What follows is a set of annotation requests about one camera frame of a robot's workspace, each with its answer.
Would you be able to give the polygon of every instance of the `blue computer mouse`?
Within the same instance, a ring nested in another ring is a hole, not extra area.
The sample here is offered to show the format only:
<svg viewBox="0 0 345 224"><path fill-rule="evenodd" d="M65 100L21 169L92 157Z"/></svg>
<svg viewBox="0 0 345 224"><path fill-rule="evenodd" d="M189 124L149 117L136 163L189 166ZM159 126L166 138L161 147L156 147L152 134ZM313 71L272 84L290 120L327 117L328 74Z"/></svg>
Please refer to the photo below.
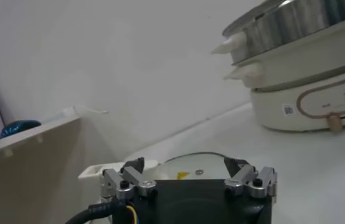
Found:
<svg viewBox="0 0 345 224"><path fill-rule="evenodd" d="M27 121L15 121L8 124L2 129L1 138L8 137L10 135L17 134L22 131L40 126L41 123L38 121L27 120Z"/></svg>

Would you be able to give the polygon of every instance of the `qr code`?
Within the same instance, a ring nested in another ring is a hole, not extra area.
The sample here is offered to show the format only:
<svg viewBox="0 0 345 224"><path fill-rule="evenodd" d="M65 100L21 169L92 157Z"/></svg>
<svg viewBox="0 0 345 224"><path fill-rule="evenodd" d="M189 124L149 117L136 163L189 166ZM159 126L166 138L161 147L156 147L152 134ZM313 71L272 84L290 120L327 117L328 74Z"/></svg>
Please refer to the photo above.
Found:
<svg viewBox="0 0 345 224"><path fill-rule="evenodd" d="M285 116L292 116L292 115L294 115L294 107L293 107L292 104L283 104L282 108L283 108L283 114Z"/></svg>

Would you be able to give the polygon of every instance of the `white countertop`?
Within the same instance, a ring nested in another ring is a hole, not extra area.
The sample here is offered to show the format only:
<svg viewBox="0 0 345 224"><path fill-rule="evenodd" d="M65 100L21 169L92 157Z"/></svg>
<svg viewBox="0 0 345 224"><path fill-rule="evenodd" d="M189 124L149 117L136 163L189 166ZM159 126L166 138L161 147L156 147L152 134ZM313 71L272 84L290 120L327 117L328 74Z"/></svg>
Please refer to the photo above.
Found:
<svg viewBox="0 0 345 224"><path fill-rule="evenodd" d="M273 223L345 223L345 130L340 135L268 130L256 123L251 104L246 104L128 159L143 156L162 162L202 151L276 169Z"/></svg>

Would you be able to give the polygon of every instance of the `yellow wire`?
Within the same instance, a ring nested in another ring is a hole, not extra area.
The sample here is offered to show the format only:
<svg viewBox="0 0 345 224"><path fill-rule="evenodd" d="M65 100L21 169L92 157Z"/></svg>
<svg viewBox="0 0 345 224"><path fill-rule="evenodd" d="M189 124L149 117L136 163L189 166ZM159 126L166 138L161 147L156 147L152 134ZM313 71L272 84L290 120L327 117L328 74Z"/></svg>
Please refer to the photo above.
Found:
<svg viewBox="0 0 345 224"><path fill-rule="evenodd" d="M138 224L137 223L137 213L134 207L127 205L127 209L129 209L133 213L133 224Z"/></svg>

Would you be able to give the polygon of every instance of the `yellow label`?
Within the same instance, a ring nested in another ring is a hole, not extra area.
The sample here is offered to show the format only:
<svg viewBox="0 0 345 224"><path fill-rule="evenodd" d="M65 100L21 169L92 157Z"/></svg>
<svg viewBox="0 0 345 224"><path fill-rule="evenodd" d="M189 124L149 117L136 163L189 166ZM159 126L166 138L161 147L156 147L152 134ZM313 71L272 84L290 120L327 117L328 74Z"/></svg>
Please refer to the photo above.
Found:
<svg viewBox="0 0 345 224"><path fill-rule="evenodd" d="M179 172L178 175L177 175L177 179L178 180L182 180L184 179L185 177L187 177L190 173L188 172Z"/></svg>

